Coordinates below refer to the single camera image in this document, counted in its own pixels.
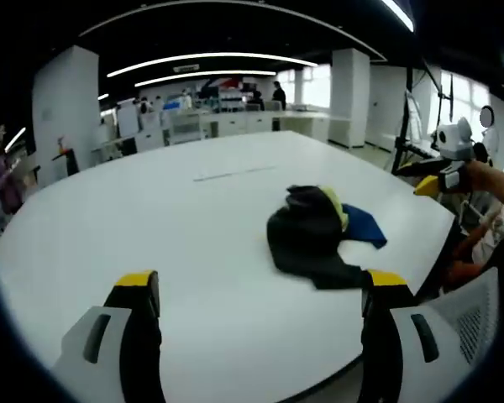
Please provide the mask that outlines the person's right hand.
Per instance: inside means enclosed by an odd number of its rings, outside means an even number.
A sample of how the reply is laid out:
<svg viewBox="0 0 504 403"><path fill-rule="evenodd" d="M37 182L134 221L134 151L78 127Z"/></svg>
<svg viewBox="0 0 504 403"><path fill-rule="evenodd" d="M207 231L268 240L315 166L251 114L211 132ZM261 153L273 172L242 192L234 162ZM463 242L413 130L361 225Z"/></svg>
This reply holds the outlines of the person's right hand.
<svg viewBox="0 0 504 403"><path fill-rule="evenodd" d="M489 191L492 188L494 169L488 164L472 160L465 164L468 188L472 191Z"/></svg>

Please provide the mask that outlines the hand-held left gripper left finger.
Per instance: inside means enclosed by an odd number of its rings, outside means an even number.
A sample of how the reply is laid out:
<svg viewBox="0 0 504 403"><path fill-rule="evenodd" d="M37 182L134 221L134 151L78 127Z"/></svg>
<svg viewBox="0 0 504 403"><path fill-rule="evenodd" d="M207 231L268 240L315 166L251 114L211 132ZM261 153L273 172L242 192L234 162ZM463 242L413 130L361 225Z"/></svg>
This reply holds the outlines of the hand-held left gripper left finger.
<svg viewBox="0 0 504 403"><path fill-rule="evenodd" d="M164 402L155 270L124 275L64 335L52 374L77 402Z"/></svg>

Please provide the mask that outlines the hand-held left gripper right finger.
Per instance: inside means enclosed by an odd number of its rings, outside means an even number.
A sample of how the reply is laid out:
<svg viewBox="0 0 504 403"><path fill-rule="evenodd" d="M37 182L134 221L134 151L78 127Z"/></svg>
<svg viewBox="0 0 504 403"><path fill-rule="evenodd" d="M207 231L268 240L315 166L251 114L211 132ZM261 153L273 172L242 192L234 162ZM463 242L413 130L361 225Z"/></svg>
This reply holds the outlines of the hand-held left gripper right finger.
<svg viewBox="0 0 504 403"><path fill-rule="evenodd" d="M460 337L417 305L406 281L363 272L363 377L359 402L444 402L462 382Z"/></svg>

